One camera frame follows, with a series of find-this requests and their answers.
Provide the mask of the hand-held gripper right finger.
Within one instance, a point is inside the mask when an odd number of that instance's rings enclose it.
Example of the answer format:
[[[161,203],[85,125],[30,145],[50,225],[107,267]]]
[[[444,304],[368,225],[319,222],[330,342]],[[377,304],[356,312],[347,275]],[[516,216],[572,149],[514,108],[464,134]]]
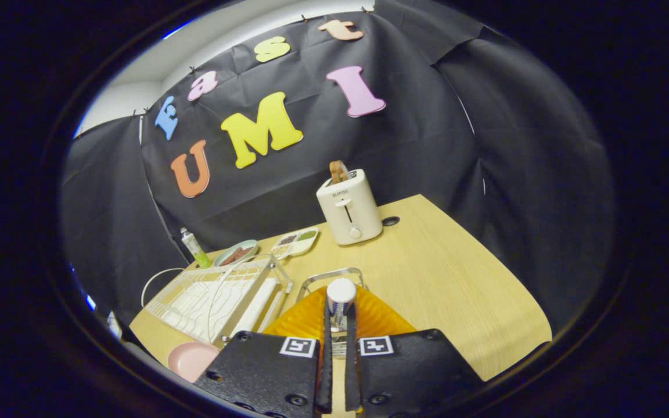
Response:
[[[417,330],[371,291],[356,289],[346,314],[346,410],[436,417],[484,386],[443,331]]]

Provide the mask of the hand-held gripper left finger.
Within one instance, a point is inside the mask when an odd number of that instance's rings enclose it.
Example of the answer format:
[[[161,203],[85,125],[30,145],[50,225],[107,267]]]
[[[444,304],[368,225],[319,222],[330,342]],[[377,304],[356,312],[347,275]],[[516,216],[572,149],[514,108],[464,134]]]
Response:
[[[236,407],[270,417],[332,411],[332,336],[326,289],[317,289],[265,331],[239,331],[195,386]]]

